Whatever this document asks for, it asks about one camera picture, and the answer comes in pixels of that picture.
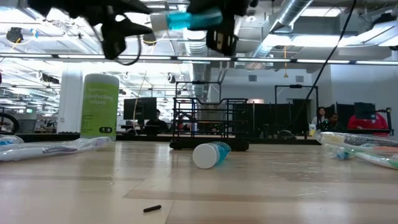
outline green label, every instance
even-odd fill
[[[81,112],[82,136],[116,137],[119,88],[105,83],[85,83],[83,111]]]

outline computer monitor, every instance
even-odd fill
[[[123,119],[133,119],[134,107],[136,106],[137,99],[124,100],[124,115]],[[136,106],[137,120],[156,119],[156,104],[155,97],[152,98],[138,98]]]
[[[373,103],[355,103],[356,119],[376,119],[376,106]]]

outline fluorescent light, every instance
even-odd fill
[[[357,61],[357,65],[398,65],[398,61]]]
[[[37,101],[28,101],[28,103],[36,104],[36,105],[43,105],[43,102],[37,102]]]
[[[14,58],[52,58],[49,54],[9,54],[1,53],[0,57],[14,57]]]
[[[25,109],[25,106],[2,106],[7,109]]]
[[[304,10],[300,16],[317,16],[317,17],[337,17],[341,11],[337,8],[330,7],[309,7]]]
[[[119,59],[124,59],[124,60],[125,59],[134,60],[136,58],[137,58],[136,55],[120,55],[119,56]],[[141,55],[139,59],[140,60],[171,60],[171,57],[170,56],[151,56],[151,55],[144,56],[144,55]]]
[[[326,60],[298,59],[298,63],[325,63]],[[349,60],[329,60],[328,63],[348,64]]]
[[[381,47],[390,47],[390,46],[398,46],[398,35],[381,43],[379,46]]]
[[[269,34],[261,44],[263,47],[275,47],[275,46],[290,46],[292,40],[290,37],[285,35]]]
[[[290,59],[282,58],[237,58],[239,62],[283,62],[288,63]]]
[[[204,60],[204,61],[219,61],[229,62],[230,57],[177,57],[178,60]]]
[[[337,35],[298,35],[292,45],[297,47],[334,47],[340,37]]]
[[[151,8],[151,9],[165,9],[166,8],[165,5],[149,5],[147,7]],[[169,9],[177,10],[177,6],[169,6]]]
[[[105,59],[104,55],[58,55],[60,58]]]

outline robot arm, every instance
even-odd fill
[[[28,3],[31,8],[45,16],[52,7],[56,7],[67,11],[72,18],[84,17],[91,26],[103,24],[101,44],[105,57],[110,60],[117,59],[126,49],[126,37],[152,33],[150,28],[135,24],[124,15],[126,12],[152,12],[139,0],[28,0]],[[234,16],[246,15],[249,5],[255,7],[257,3],[258,0],[191,0],[187,12],[198,14],[219,7],[223,13],[223,22],[216,27],[201,27],[197,30],[209,31],[206,38],[209,48],[232,55],[238,40],[233,34]],[[125,16],[125,19],[117,22],[117,15]]]

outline white container lid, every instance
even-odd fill
[[[169,29],[166,16],[166,13],[153,13],[150,15],[150,23],[152,24],[152,30],[154,32]]]
[[[211,144],[201,144],[192,154],[193,162],[202,169],[212,168],[218,162],[220,153]]]

